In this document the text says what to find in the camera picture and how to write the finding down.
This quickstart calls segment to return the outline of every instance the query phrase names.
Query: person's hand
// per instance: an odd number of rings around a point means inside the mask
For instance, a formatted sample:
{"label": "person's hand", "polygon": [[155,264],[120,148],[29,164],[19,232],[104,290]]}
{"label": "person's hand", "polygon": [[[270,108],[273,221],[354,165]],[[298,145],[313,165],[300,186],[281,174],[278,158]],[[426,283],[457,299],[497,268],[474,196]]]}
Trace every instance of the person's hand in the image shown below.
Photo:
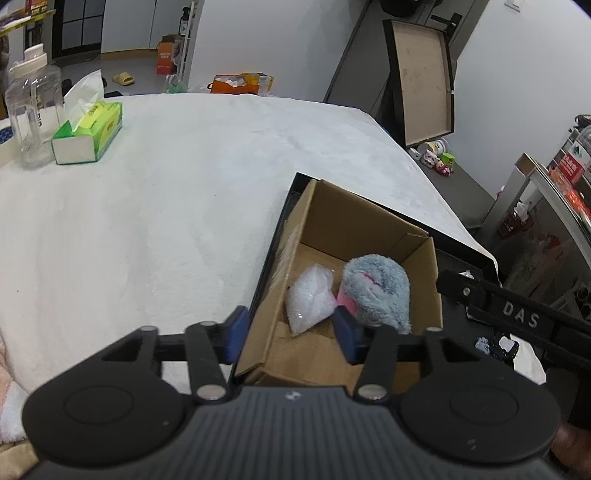
{"label": "person's hand", "polygon": [[564,423],[558,429],[551,447],[560,462],[591,477],[591,432]]}

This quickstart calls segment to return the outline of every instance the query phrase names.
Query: yellow slipper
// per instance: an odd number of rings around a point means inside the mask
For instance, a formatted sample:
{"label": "yellow slipper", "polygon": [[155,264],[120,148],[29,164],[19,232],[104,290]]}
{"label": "yellow slipper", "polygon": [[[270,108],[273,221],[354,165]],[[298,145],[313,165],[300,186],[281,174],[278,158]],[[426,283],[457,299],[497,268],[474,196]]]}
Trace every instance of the yellow slipper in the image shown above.
{"label": "yellow slipper", "polygon": [[113,81],[124,87],[135,83],[135,79],[127,72],[113,75]]}

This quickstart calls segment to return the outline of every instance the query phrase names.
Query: wooden baseboard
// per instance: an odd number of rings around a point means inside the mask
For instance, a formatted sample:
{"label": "wooden baseboard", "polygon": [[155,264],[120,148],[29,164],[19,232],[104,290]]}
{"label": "wooden baseboard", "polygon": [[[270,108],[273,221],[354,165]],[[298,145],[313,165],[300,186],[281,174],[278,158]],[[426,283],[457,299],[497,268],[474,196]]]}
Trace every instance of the wooden baseboard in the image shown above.
{"label": "wooden baseboard", "polygon": [[137,59],[143,57],[155,57],[158,55],[156,48],[141,48],[138,50],[107,51],[100,54],[101,60]]}

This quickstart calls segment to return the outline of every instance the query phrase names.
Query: gray ribbed surface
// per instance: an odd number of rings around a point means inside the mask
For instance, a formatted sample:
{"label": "gray ribbed surface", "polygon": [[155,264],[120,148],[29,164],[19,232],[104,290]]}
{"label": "gray ribbed surface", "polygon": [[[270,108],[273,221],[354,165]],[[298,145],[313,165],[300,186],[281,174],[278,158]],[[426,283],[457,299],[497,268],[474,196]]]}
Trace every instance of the gray ribbed surface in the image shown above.
{"label": "gray ribbed surface", "polygon": [[202,407],[175,441],[150,457],[102,471],[44,462],[28,480],[550,480],[541,460],[511,469],[456,466],[408,440],[389,412],[342,388],[245,387],[237,400]]}

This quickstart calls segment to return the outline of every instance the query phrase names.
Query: gray floor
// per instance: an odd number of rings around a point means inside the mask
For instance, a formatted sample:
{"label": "gray floor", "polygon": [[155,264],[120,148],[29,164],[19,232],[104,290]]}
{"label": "gray floor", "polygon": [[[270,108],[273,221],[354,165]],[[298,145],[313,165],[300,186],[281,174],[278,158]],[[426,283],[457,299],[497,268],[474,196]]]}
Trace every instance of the gray floor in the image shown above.
{"label": "gray floor", "polygon": [[[95,54],[80,57],[79,60],[82,61],[61,67],[62,79],[69,78],[72,83],[76,83],[83,76],[101,69],[102,76],[107,81],[105,93],[118,90],[124,95],[143,95],[146,93],[162,93],[164,88],[166,75],[156,75],[156,55],[137,59],[101,60],[100,55]],[[122,72],[128,72],[133,76],[135,83],[123,87],[113,82],[111,79],[113,75]]]}
{"label": "gray floor", "polygon": [[456,164],[452,175],[443,177],[422,163],[418,164],[466,228],[482,223],[494,199],[461,166]]}

